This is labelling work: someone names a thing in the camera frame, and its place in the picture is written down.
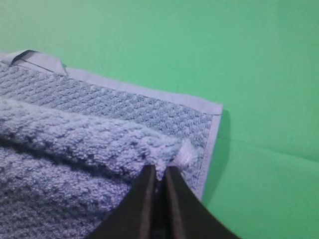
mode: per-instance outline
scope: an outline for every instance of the blue towel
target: blue towel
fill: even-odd
[[[32,69],[30,59],[0,62],[0,238],[83,238],[146,164],[159,180],[178,166],[201,197],[220,113],[75,79],[61,66]]]

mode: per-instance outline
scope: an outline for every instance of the light blue towel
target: light blue towel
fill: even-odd
[[[220,105],[31,53],[0,62],[0,238],[83,238],[145,164],[178,166],[201,197]]]

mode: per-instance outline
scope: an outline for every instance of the fabric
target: fabric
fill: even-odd
[[[82,238],[145,164],[159,180],[178,166],[200,197],[214,114],[12,65],[19,56],[0,63],[1,238]]]

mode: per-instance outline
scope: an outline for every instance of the green surface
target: green surface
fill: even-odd
[[[316,0],[1,0],[0,51],[224,103],[205,205],[245,239],[317,239],[318,12]]]

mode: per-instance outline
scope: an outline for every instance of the towel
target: towel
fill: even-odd
[[[0,237],[83,238],[153,164],[201,197],[221,106],[69,69],[34,51],[0,62]]]

